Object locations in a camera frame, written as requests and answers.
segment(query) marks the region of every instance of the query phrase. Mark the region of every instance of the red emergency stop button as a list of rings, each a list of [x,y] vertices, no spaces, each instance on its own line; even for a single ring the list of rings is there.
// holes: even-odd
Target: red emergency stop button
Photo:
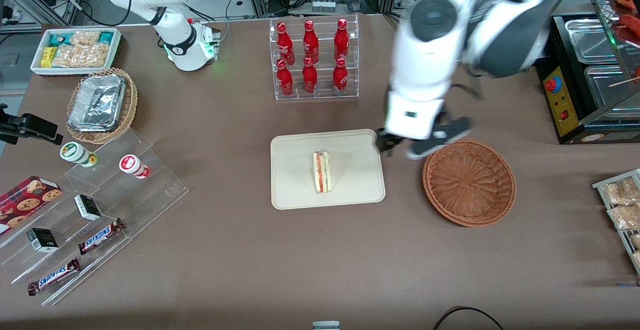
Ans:
[[[544,84],[544,89],[551,92],[556,89],[556,86],[557,86],[556,80],[550,79],[550,80],[546,80]]]
[[[553,76],[553,78],[546,80],[544,83],[544,89],[551,93],[557,93],[562,88],[562,80],[558,76]]]

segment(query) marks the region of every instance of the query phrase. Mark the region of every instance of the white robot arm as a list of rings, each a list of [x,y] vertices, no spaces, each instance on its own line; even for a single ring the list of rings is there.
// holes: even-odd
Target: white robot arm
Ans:
[[[458,62],[495,77],[518,74],[539,58],[557,0],[418,0],[400,20],[393,44],[387,114],[377,146],[413,140],[420,159],[466,136],[462,117],[442,123],[444,95]]]
[[[220,32],[201,24],[190,23],[179,5],[188,0],[110,0],[153,25],[169,55],[183,71],[198,70],[218,56]]]

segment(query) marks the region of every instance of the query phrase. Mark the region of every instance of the yellow control panel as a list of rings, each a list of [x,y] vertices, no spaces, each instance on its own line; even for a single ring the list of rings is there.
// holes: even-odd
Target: yellow control panel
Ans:
[[[556,123],[555,127],[560,136],[566,135],[579,124],[574,104],[564,83],[565,79],[560,67],[551,72],[542,82],[546,100],[549,101],[551,113],[553,113],[553,122]]]

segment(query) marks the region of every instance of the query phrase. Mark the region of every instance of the wicker basket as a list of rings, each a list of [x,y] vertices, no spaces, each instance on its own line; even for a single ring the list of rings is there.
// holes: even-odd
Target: wicker basket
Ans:
[[[429,200],[459,225],[493,225],[514,206],[512,169],[482,142],[456,141],[431,154],[424,163],[422,183]]]
[[[122,104],[122,110],[120,111],[121,114],[120,114],[120,121],[119,121],[118,127],[116,127],[116,129],[111,132],[80,132],[80,131],[75,131],[71,129],[71,127],[67,125],[66,127],[67,131],[69,131],[71,136],[78,141],[89,142],[95,145],[102,145],[103,143],[118,136],[119,133],[126,130],[128,127],[130,127],[131,123],[133,122],[133,118],[136,115],[135,113],[136,113],[136,106],[138,103],[138,94],[137,94],[138,90],[136,88],[136,84],[133,83],[133,81],[131,81],[131,77],[126,72],[118,68],[110,68],[108,70],[102,70],[89,75],[89,77],[106,76],[106,75],[122,76],[127,83],[126,89],[125,89],[125,97],[123,99],[123,104]],[[78,95],[78,89],[80,88],[82,81],[78,83],[78,85],[75,87],[75,91],[73,92],[73,95],[71,95],[71,100],[69,101],[69,105],[66,107],[67,116],[71,115],[71,110],[73,109],[74,103],[76,102],[76,96]]]

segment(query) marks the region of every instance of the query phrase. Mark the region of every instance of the red cookie box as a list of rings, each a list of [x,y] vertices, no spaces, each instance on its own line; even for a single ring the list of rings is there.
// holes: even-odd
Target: red cookie box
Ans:
[[[0,195],[0,235],[62,194],[55,182],[31,176]]]

